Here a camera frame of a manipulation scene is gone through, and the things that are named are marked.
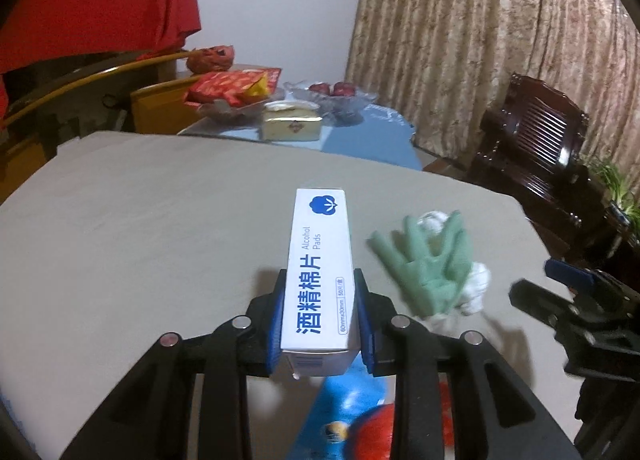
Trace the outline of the white alcohol pads box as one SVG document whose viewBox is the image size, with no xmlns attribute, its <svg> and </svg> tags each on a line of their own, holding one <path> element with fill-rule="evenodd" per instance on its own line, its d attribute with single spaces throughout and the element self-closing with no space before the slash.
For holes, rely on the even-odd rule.
<svg viewBox="0 0 640 460">
<path fill-rule="evenodd" d="M 280 347 L 293 373 L 341 376 L 360 350 L 345 192 L 296 191 Z"/>
</svg>

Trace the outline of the green rubber glove on table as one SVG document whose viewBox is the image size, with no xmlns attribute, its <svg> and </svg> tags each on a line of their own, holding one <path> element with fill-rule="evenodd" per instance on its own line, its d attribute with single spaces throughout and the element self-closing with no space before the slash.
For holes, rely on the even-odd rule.
<svg viewBox="0 0 640 460">
<path fill-rule="evenodd" d="M 473 268 L 471 240 L 458 211 L 438 231 L 407 215 L 400 232 L 374 232 L 369 246 L 422 318 L 450 312 Z"/>
</svg>

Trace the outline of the crumpled white tissue ball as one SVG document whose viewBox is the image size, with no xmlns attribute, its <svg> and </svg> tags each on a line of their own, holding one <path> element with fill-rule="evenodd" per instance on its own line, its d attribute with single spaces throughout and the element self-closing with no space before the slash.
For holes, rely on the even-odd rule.
<svg viewBox="0 0 640 460">
<path fill-rule="evenodd" d="M 437 314 L 428 318 L 427 328 L 441 335 L 451 336 L 461 318 L 480 313 L 484 309 L 484 295 L 490 280 L 491 272 L 488 267 L 483 263 L 474 262 L 454 308 L 448 314 Z"/>
</svg>

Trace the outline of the green potted plant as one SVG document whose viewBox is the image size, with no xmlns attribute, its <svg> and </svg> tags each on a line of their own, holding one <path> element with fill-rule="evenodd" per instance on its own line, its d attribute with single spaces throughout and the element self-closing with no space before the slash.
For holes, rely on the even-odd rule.
<svg viewBox="0 0 640 460">
<path fill-rule="evenodd" d="M 626 176 L 611 159 L 592 157 L 589 161 L 590 169 L 604 184 L 610 193 L 611 201 L 623 213 L 630 227 L 639 232 L 639 200 L 631 191 Z"/>
</svg>

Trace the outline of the blue tube with white cap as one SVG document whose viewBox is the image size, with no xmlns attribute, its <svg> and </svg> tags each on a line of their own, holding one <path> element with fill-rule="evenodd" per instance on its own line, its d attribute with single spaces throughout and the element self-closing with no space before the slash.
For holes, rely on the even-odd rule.
<svg viewBox="0 0 640 460">
<path fill-rule="evenodd" d="M 368 373 L 360 355 L 341 376 L 328 376 L 287 459 L 346 459 L 352 426 L 381 406 L 386 384 Z"/>
</svg>

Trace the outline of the blue tablecloth side table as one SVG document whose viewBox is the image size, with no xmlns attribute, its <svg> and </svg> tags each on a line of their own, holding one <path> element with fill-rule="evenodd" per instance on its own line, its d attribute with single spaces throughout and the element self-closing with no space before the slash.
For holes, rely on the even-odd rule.
<svg viewBox="0 0 640 460">
<path fill-rule="evenodd" d="M 318 150 L 326 154 L 367 159 L 422 171 L 424 165 L 412 144 L 416 130 L 400 113 L 371 104 L 363 109 L 361 119 L 360 123 L 348 127 L 325 125 L 318 141 L 270 144 Z M 209 118 L 196 121 L 180 131 L 179 135 L 265 143 L 260 139 L 257 127 L 223 127 Z"/>
</svg>

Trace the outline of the glass fruit bowl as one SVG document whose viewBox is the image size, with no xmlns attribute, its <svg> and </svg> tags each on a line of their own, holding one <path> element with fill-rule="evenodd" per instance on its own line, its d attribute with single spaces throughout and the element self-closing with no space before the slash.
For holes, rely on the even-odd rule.
<svg viewBox="0 0 640 460">
<path fill-rule="evenodd" d="M 318 113 L 323 121 L 334 127 L 349 127 L 363 121 L 363 110 L 376 102 L 378 95 L 356 88 L 354 95 L 332 95 L 313 91 L 313 86 L 320 82 L 299 81 L 285 82 L 283 89 L 287 98 L 295 98 L 319 106 Z"/>
</svg>

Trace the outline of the cream tissue box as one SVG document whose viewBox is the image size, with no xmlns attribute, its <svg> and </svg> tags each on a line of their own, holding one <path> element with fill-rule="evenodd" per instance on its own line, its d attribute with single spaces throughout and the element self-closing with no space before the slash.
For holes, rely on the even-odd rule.
<svg viewBox="0 0 640 460">
<path fill-rule="evenodd" d="M 267 103 L 262 107 L 260 137 L 269 142 L 314 142 L 320 139 L 319 105 L 299 100 Z"/>
</svg>

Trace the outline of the red snack packages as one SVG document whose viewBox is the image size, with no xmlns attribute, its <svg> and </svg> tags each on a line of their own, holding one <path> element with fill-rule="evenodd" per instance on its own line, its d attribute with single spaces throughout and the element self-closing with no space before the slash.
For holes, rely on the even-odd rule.
<svg viewBox="0 0 640 460">
<path fill-rule="evenodd" d="M 221 100 L 233 108 L 252 105 L 276 92 L 280 75 L 276 67 L 209 72 L 186 90 L 184 102 L 198 106 Z"/>
</svg>

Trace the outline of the yellow wooden chair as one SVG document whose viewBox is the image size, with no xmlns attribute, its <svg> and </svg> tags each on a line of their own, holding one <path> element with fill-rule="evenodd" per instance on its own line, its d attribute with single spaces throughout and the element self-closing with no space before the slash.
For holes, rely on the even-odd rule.
<svg viewBox="0 0 640 460">
<path fill-rule="evenodd" d="M 1 121 L 1 156 L 38 143 L 50 160 L 70 139 L 100 129 L 131 129 L 131 94 L 176 78 L 191 55 L 178 50 L 160 56 L 131 52 L 103 60 L 83 58 L 81 67 L 39 84 L 9 105 Z"/>
</svg>

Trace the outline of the beige patterned curtain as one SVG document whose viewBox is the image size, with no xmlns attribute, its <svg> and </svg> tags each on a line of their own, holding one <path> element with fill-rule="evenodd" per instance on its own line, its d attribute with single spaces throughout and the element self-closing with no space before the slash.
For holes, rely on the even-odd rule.
<svg viewBox="0 0 640 460">
<path fill-rule="evenodd" d="M 346 77 L 467 161 L 512 75 L 544 81 L 589 117 L 587 156 L 639 175 L 639 30 L 622 0 L 359 0 Z"/>
</svg>

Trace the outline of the red crumpled bag on cabinet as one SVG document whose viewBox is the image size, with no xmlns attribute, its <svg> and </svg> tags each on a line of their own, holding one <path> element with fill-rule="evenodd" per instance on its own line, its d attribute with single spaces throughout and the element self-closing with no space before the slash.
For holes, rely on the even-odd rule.
<svg viewBox="0 0 640 460">
<path fill-rule="evenodd" d="M 186 68 L 195 75 L 207 72 L 226 72 L 234 62 L 233 46 L 212 46 L 193 51 L 186 59 Z"/>
</svg>

